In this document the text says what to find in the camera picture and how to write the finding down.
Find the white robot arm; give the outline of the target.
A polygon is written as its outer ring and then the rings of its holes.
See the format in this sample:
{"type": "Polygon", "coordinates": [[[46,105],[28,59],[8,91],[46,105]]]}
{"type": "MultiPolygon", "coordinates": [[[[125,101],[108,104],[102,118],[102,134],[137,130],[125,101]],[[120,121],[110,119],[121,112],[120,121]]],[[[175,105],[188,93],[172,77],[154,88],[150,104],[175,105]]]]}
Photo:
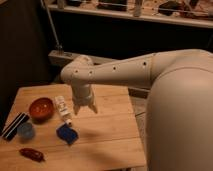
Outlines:
{"type": "Polygon", "coordinates": [[[213,171],[213,53],[185,49],[95,65],[81,55],[61,71],[76,109],[92,105],[93,84],[142,87],[149,171],[213,171]]]}

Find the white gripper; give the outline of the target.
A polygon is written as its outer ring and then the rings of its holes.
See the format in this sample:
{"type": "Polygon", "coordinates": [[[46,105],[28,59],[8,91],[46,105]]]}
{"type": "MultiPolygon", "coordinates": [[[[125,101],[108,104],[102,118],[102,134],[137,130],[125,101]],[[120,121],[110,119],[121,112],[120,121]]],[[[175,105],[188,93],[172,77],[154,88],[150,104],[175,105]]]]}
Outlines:
{"type": "Polygon", "coordinates": [[[78,115],[81,106],[88,106],[94,113],[98,113],[94,103],[94,93],[90,84],[72,85],[73,111],[78,115]]]}

